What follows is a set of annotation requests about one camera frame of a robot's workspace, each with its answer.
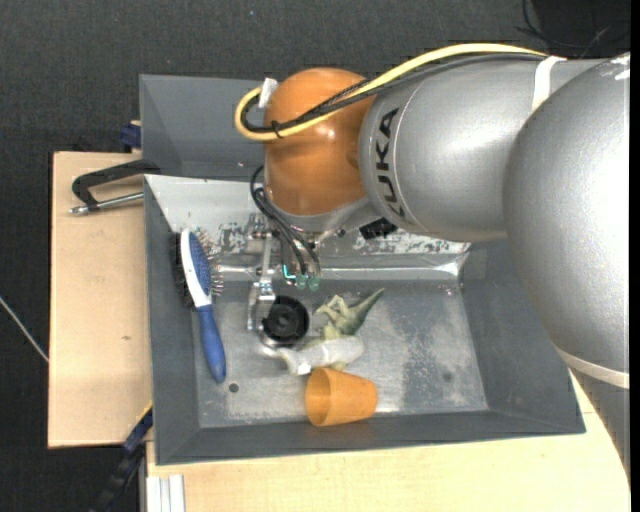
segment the metal tray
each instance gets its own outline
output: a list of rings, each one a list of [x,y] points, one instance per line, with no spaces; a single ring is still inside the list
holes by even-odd
[[[320,257],[325,251],[333,259],[325,258],[331,264],[320,290],[277,285],[310,311],[334,294],[357,302],[385,288],[359,331],[365,355],[348,367],[376,384],[376,414],[351,425],[311,426],[304,413],[306,377],[289,376],[282,363],[261,354],[258,336],[246,327],[258,256],[253,262],[240,255],[253,214],[246,183],[146,177],[160,464],[584,431],[567,368],[532,312],[504,244],[429,252],[427,242],[416,242],[393,251],[389,240],[369,246],[352,240],[352,251],[342,252],[346,263],[336,256],[338,242],[328,240]],[[197,318],[173,283],[167,241],[184,227],[207,231],[223,262],[244,264],[226,266],[233,271],[223,271],[224,291],[215,304],[227,353],[222,385],[208,374]],[[416,254],[407,254],[411,246]],[[320,327],[322,318],[313,316],[310,333]]]

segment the black carpet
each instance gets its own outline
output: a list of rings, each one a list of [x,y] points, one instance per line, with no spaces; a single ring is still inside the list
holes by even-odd
[[[566,56],[630,47],[630,0],[4,0],[0,295],[47,346],[49,152],[121,151],[138,75],[372,75],[426,49],[500,41]],[[0,309],[0,510],[86,510],[117,448],[46,449],[47,365]],[[115,510],[136,510],[135,491]]]

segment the black cable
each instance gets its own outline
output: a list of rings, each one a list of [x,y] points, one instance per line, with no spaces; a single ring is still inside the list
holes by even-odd
[[[583,55],[586,54],[586,52],[593,46],[595,42],[598,42],[599,47],[601,47],[603,44],[613,44],[613,43],[616,43],[617,41],[624,39],[631,32],[631,27],[629,27],[620,36],[605,40],[603,42],[603,41],[600,41],[600,36],[602,36],[605,32],[607,32],[611,28],[611,26],[601,30],[597,30],[597,28],[594,27],[594,30],[596,30],[596,34],[595,34],[595,37],[591,39],[591,42],[588,45],[558,41],[556,39],[550,38],[540,29],[536,28],[536,26],[531,21],[531,16],[529,15],[529,8],[527,4],[528,1],[529,0],[522,0],[522,17],[524,18],[524,21],[527,24],[527,28],[516,27],[517,30],[519,30],[520,32],[524,32],[525,34],[533,35],[534,37],[537,37],[538,39],[550,45],[564,46],[565,48],[571,48],[575,50],[584,50]]]
[[[311,245],[302,237],[299,233],[289,226],[289,224],[280,216],[280,214],[271,206],[269,200],[266,197],[265,191],[263,187],[256,188],[256,180],[258,175],[262,172],[264,166],[258,167],[253,175],[251,176],[251,180],[249,182],[249,189],[251,192],[251,197],[258,207],[258,209],[266,215],[269,219],[276,223],[278,226],[278,231],[285,239],[285,241],[291,247],[291,251],[295,255],[298,260],[298,264],[300,265],[300,272],[302,274],[307,273],[307,264],[304,261],[304,257],[302,253],[298,249],[298,246],[295,244],[295,241],[298,241],[305,249],[305,251],[309,254],[309,256],[313,259],[314,263],[317,266],[317,271],[320,271],[320,260],[318,255],[315,253]]]
[[[294,119],[290,119],[289,121],[284,121],[281,123],[278,122],[273,122],[271,126],[258,126],[258,125],[254,125],[252,123],[249,122],[249,120],[247,119],[247,115],[248,112],[251,110],[251,108],[253,108],[254,105],[256,105],[258,103],[258,97],[252,98],[249,102],[247,102],[247,105],[245,106],[244,110],[241,112],[240,115],[240,119],[241,122],[243,124],[243,126],[245,128],[247,128],[250,131],[253,131],[255,133],[276,133],[280,130],[284,130],[287,128],[291,128],[294,126],[297,126],[299,124],[311,121],[317,117],[329,114],[331,112],[334,112],[336,110],[345,108],[349,105],[352,105],[353,103],[356,103],[358,101],[361,101],[365,98],[368,98],[370,96],[379,94],[382,91],[386,91],[389,90],[393,87],[397,87],[399,85],[402,85],[408,81],[411,81],[417,77],[425,77],[425,76],[432,76],[438,73],[442,73],[444,71],[448,71],[460,66],[465,66],[468,64],[473,64],[476,62],[484,62],[487,60],[507,60],[507,59],[519,59],[519,60],[542,60],[543,57],[539,56],[539,55],[532,55],[532,54],[528,54],[528,53],[491,53],[491,54],[485,54],[485,55],[475,55],[475,56],[469,56],[469,57],[460,57],[460,58],[455,58],[453,60],[448,60],[445,62],[442,62],[440,64],[434,64],[432,62],[425,64],[425,66],[429,66],[428,68],[424,69],[423,67],[419,67],[416,68],[415,70],[412,70],[410,73],[407,73],[405,75],[402,75],[394,80],[389,81],[386,84],[382,84],[378,87],[374,87],[373,89],[370,89],[369,91],[365,91],[364,93],[357,93],[354,94],[353,96],[341,100],[340,98],[342,98],[343,96],[351,93],[353,90],[357,90],[359,88],[362,88],[363,86],[365,86],[367,83],[371,82],[372,79],[367,79],[367,80],[363,80],[357,84],[354,84],[350,87],[348,87],[347,89],[344,89],[340,92],[338,92],[337,94],[333,95],[331,98],[323,101],[322,103],[314,106],[313,108],[311,108],[310,110],[304,112],[303,114],[299,115],[298,117],[294,118]]]
[[[152,425],[153,410],[150,408],[125,440],[122,447],[124,455],[89,512],[111,512],[114,505],[125,493],[144,460],[145,449],[142,438]]]

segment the gray bin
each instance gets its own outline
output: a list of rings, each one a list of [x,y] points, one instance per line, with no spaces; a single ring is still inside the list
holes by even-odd
[[[364,277],[328,271],[314,293],[287,288],[314,310],[334,293],[356,300],[385,287],[359,332],[365,355],[347,369],[378,388],[379,407],[367,421],[322,429],[306,421],[306,378],[290,377],[278,361],[261,357],[257,336],[246,329],[248,272],[225,276],[215,304],[228,376],[222,385],[210,379],[197,321],[175,290],[167,240],[185,226],[215,235],[253,211],[242,181],[261,163],[261,147],[235,133],[231,115],[254,86],[207,78],[141,80],[144,157],[164,174],[206,178],[145,180],[158,463],[584,432],[567,367],[503,242],[474,245],[459,272],[439,271],[442,261],[433,258],[418,267],[410,256],[382,258],[410,269],[410,279],[391,277],[384,265],[363,258],[360,267],[380,268]]]

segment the blue brush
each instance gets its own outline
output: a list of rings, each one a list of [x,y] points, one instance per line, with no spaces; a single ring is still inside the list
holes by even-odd
[[[176,285],[188,306],[195,306],[200,320],[202,350],[211,376],[220,384],[227,375],[224,347],[213,318],[211,269],[198,238],[185,229],[176,236],[174,270]]]

